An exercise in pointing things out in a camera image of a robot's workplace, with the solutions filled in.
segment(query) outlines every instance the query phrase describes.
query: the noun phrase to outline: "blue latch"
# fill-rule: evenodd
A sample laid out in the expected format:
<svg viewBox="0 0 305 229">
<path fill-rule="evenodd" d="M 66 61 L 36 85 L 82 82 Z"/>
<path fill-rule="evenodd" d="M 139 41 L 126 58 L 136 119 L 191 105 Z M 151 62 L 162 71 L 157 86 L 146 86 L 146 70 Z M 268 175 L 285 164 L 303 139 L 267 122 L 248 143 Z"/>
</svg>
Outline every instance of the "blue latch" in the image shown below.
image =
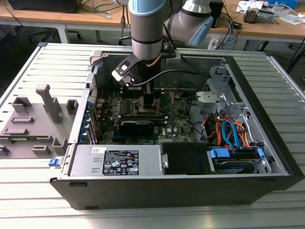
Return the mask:
<svg viewBox="0 0 305 229">
<path fill-rule="evenodd" d="M 210 151 L 211 157 L 230 157 L 230 153 L 228 149 L 224 148 L 214 148 Z"/>
<path fill-rule="evenodd" d="M 260 157 L 264 156 L 264 152 L 263 152 L 262 149 L 260 149 L 260 148 L 257 149 L 257 152 L 258 152 L 258 154 L 259 154 Z"/>
<path fill-rule="evenodd" d="M 57 159 L 57 158 L 52 158 L 50 161 L 49 161 L 49 166 L 50 167 L 56 167 L 56 166 L 60 166 L 60 160 Z"/>
</svg>

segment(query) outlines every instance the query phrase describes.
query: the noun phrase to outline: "office chair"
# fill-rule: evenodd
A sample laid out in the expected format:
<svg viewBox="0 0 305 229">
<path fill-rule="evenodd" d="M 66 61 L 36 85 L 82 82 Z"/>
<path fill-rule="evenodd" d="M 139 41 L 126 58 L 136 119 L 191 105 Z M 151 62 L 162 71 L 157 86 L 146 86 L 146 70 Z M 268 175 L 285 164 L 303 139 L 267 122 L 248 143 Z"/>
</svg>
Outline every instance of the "office chair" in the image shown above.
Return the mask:
<svg viewBox="0 0 305 229">
<path fill-rule="evenodd" d="M 73 30 L 68 30 L 69 33 L 76 33 L 77 34 L 77 38 L 81 39 L 81 34 L 78 31 L 73 31 Z M 41 40 L 41 42 L 46 42 L 50 37 L 52 37 L 53 39 L 55 38 L 59 38 L 59 33 L 57 31 L 57 29 L 53 29 L 53 28 L 46 28 L 46 30 L 44 31 L 40 31 L 40 32 L 35 32 L 29 35 L 29 41 L 34 43 L 35 36 L 39 36 L 39 35 L 45 35 L 43 37 L 43 39 Z"/>
</svg>

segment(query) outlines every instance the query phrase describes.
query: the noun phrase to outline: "desk leg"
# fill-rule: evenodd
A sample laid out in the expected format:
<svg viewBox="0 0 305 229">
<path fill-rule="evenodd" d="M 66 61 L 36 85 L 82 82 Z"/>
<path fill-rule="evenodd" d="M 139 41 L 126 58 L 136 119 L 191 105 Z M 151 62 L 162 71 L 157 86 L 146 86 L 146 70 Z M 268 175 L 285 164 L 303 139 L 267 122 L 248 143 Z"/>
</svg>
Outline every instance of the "desk leg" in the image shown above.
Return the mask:
<svg viewBox="0 0 305 229">
<path fill-rule="evenodd" d="M 101 36 L 100 36 L 100 31 L 99 30 L 95 31 L 95 36 L 96 36 L 96 41 L 101 42 Z"/>
<path fill-rule="evenodd" d="M 58 30 L 61 42 L 66 43 L 66 44 L 70 43 L 70 39 L 69 39 L 69 36 L 68 36 L 68 31 L 67 31 L 65 25 L 60 25 L 57 28 L 57 30 Z"/>
<path fill-rule="evenodd" d="M 264 43 L 261 44 L 261 46 L 258 48 L 260 52 L 263 52 L 265 47 L 268 45 L 269 41 L 264 41 Z"/>
<path fill-rule="evenodd" d="M 222 34 L 215 33 L 211 35 L 210 43 L 208 49 L 216 49 L 219 39 L 222 37 Z"/>
</svg>

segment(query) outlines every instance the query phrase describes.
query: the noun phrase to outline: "black cable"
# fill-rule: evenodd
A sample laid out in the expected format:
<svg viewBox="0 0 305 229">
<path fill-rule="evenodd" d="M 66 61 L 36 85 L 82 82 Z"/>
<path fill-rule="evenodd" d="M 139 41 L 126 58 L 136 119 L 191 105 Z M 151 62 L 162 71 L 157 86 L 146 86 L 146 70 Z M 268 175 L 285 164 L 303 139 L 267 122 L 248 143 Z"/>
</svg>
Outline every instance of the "black cable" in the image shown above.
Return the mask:
<svg viewBox="0 0 305 229">
<path fill-rule="evenodd" d="M 172 37 L 171 37 L 170 33 L 168 32 L 168 30 L 167 30 L 167 28 L 166 28 L 166 26 L 165 26 L 165 24 L 163 24 L 163 27 L 164 27 L 164 30 L 165 30 L 165 32 L 166 32 L 166 35 L 167 35 L 168 39 L 169 39 L 170 42 L 172 43 L 173 48 L 174 48 L 174 49 L 177 49 L 176 46 L 175 46 L 175 44 L 174 44 L 174 42 L 173 42 L 173 40 L 172 40 Z M 192 66 L 191 63 L 189 63 L 188 60 L 185 59 L 184 56 L 182 56 L 182 54 L 180 54 L 180 56 L 181 56 L 181 59 L 182 59 L 187 65 L 189 65 L 191 68 L 193 68 L 194 70 L 196 70 L 196 71 L 199 72 L 199 73 L 203 73 L 202 71 L 200 71 L 200 70 L 198 70 L 197 68 L 195 68 L 194 66 Z"/>
<path fill-rule="evenodd" d="M 166 74 L 166 73 L 186 73 L 186 74 L 193 74 L 193 75 L 200 75 L 201 73 L 199 72 L 191 72 L 191 71 L 185 71 L 185 70 L 177 70 L 177 69 L 169 69 L 169 70 L 165 70 L 163 72 L 160 72 L 156 75 L 154 75 L 152 78 L 142 82 L 142 83 L 131 83 L 131 86 L 134 86 L 134 87 L 139 87 L 139 86 L 142 86 L 142 85 L 145 85 L 147 83 L 149 83 L 150 81 L 158 78 L 159 76 L 163 75 L 163 74 Z"/>
<path fill-rule="evenodd" d="M 87 1 L 85 1 L 84 3 L 82 3 L 81 4 L 81 8 L 84 10 L 84 11 L 86 11 L 86 12 L 90 12 L 90 13 L 103 13 L 103 12 L 107 12 L 107 11 L 111 11 L 111 10 L 114 10 L 114 9 L 117 9 L 117 8 L 119 8 L 119 7 L 123 7 L 122 5 L 121 6 L 117 6 L 117 7 L 114 7 L 114 8 L 111 8 L 111 9 L 107 9 L 107 10 L 102 10 L 102 11 L 91 11 L 91 10 L 87 10 L 87 9 L 85 9 L 83 6 L 87 3 L 87 2 L 89 2 L 89 1 L 91 1 L 91 0 L 87 0 Z"/>
<path fill-rule="evenodd" d="M 305 52 L 305 47 L 302 48 L 302 50 L 299 52 L 300 48 L 302 47 L 303 43 L 305 41 L 305 37 L 304 39 L 302 40 L 302 43 L 300 44 L 299 48 L 295 51 L 293 57 L 291 58 L 291 61 L 288 65 L 288 68 L 287 68 L 287 72 L 290 73 L 290 71 L 292 70 L 292 68 L 295 66 L 295 64 L 299 61 L 299 59 L 304 55 L 304 52 Z"/>
<path fill-rule="evenodd" d="M 190 125 L 192 126 L 192 128 L 193 128 L 193 130 L 195 130 L 197 133 L 199 133 L 200 134 L 200 136 L 203 138 L 203 140 L 205 141 L 205 143 L 208 143 L 208 144 L 210 144 L 209 142 L 207 142 L 206 141 L 206 137 L 194 126 L 194 124 L 192 123 L 192 121 L 191 121 L 191 117 L 190 117 L 190 110 L 191 110 L 191 107 L 192 107 L 192 102 L 193 102 L 193 100 L 196 98 L 196 95 L 194 95 L 193 97 L 192 97 L 192 99 L 191 99 L 191 101 L 190 101 L 190 105 L 189 105 L 189 107 L 188 107 L 188 110 L 187 110 L 187 116 L 188 116 L 188 119 L 189 119 L 189 123 L 190 123 Z"/>
<path fill-rule="evenodd" d="M 237 32 L 237 38 L 236 38 L 236 41 L 235 41 L 235 43 L 234 43 L 234 46 L 233 46 L 233 50 L 235 49 L 235 45 L 236 45 L 236 43 L 237 43 L 237 41 L 238 41 L 238 35 L 239 35 L 239 33 L 240 33 L 240 31 L 238 30 L 238 29 L 236 29 L 236 32 Z"/>
<path fill-rule="evenodd" d="M 6 5 L 5 0 L 2 0 L 2 2 L 3 2 L 3 4 L 4 4 L 6 10 L 10 13 L 10 15 L 11 15 L 11 16 L 16 20 L 16 22 L 18 22 L 18 23 L 20 24 L 20 26 L 23 27 L 23 28 L 25 29 L 25 31 L 30 35 L 31 33 L 27 30 L 27 28 L 26 28 L 24 25 L 22 25 L 21 22 L 20 22 L 20 21 L 12 14 L 12 12 L 9 10 L 9 8 L 8 8 L 7 5 Z"/>
<path fill-rule="evenodd" d="M 124 44 L 125 7 L 123 7 L 123 14 L 122 14 L 122 18 L 121 18 L 121 27 L 122 27 L 122 44 L 123 44 L 123 46 L 125 46 L 125 44 Z"/>
<path fill-rule="evenodd" d="M 128 6 L 125 6 L 126 7 L 126 16 L 127 16 L 127 23 L 128 23 L 128 31 L 129 31 L 129 40 L 130 40 L 130 43 L 132 45 L 132 33 L 130 32 L 130 24 L 129 24 L 129 16 L 128 16 Z"/>
<path fill-rule="evenodd" d="M 6 87 L 3 87 L 1 84 L 0 84 L 0 87 L 2 87 L 3 89 L 7 90 L 7 88 L 6 88 Z"/>
<path fill-rule="evenodd" d="M 291 58 L 290 63 L 289 63 L 289 65 L 288 65 L 288 71 L 291 71 L 292 67 L 295 65 L 295 63 L 294 63 L 294 57 L 295 57 L 295 55 L 299 52 L 299 50 L 300 50 L 300 48 L 302 47 L 304 41 L 305 41 L 305 37 L 304 37 L 304 39 L 302 40 L 302 43 L 300 44 L 300 46 L 298 47 L 298 49 L 295 51 L 293 57 Z"/>
</svg>

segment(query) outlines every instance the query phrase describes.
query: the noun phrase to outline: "aluminum extrusion table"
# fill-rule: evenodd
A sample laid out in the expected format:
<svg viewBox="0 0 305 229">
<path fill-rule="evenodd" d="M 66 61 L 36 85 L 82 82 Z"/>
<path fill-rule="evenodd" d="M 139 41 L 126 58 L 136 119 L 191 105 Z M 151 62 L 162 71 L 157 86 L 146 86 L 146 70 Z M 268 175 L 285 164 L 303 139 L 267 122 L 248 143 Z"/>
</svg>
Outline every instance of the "aluminum extrusion table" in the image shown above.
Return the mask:
<svg viewBox="0 0 305 229">
<path fill-rule="evenodd" d="M 10 118 L 11 102 L 26 95 L 42 103 L 35 88 L 49 83 L 60 103 L 81 98 L 91 71 L 92 50 L 104 45 L 52 44 L 37 47 L 0 99 L 0 130 Z M 273 57 L 261 52 L 189 50 L 232 55 L 305 172 L 305 95 Z M 270 193 L 249 206 L 77 211 L 49 184 L 47 159 L 0 160 L 0 227 L 5 228 L 304 228 L 305 181 Z"/>
</svg>

